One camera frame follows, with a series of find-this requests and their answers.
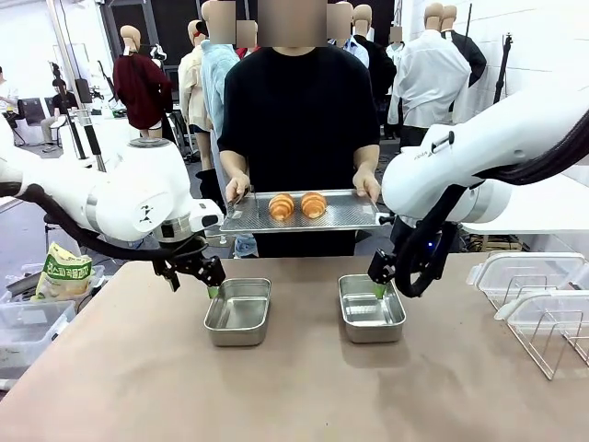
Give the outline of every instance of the snack bag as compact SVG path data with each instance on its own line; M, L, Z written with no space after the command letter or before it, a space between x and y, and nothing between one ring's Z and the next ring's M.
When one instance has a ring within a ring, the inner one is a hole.
M91 275L90 257L75 256L53 242L31 301L71 299L83 295L88 289Z

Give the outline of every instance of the person's hand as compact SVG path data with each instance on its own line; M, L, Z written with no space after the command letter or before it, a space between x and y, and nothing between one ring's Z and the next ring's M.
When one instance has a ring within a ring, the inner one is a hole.
M241 198L246 194L246 191L249 189L249 176L245 173L241 173L234 177L225 189L225 195L227 197L228 203L233 203Z
M353 185L358 191L358 196L370 196L373 203L378 201L380 195L380 184L375 178L375 173L372 170L359 168L353 176Z

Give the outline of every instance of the croissant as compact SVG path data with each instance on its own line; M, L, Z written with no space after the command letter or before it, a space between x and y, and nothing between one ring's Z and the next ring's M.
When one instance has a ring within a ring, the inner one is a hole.
M288 193L279 193L270 200L270 216L276 221L284 221L295 211L295 200Z
M323 195L316 192L306 193L301 200L303 214L307 218L316 219L325 214L328 202Z

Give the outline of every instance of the beige table surface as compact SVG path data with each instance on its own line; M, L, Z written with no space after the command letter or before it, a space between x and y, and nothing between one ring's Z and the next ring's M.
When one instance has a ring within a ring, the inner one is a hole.
M0 402L0 441L586 441L589 379L548 382L454 255L403 298L397 344L343 334L338 278L367 258L224 262L272 281L266 341L219 349L204 285L125 265Z

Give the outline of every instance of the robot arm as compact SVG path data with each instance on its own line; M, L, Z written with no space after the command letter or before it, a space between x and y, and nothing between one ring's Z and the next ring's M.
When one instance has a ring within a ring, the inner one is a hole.
M108 173L41 159L13 143L0 117L0 197L39 205L70 236L106 256L153 262L174 290L176 272L193 274L208 286L224 281L221 262L202 256L206 243L195 235L222 224L223 213L210 200L192 199L188 173L170 142L131 142L122 163ZM162 249L128 250L97 238L136 241L152 232Z
M514 185L557 175L588 154L589 87L528 89L466 123L432 126L385 172L383 197L397 215L393 253L379 250L369 275L420 297L442 276L456 223L492 221ZM420 274L414 283L412 273Z

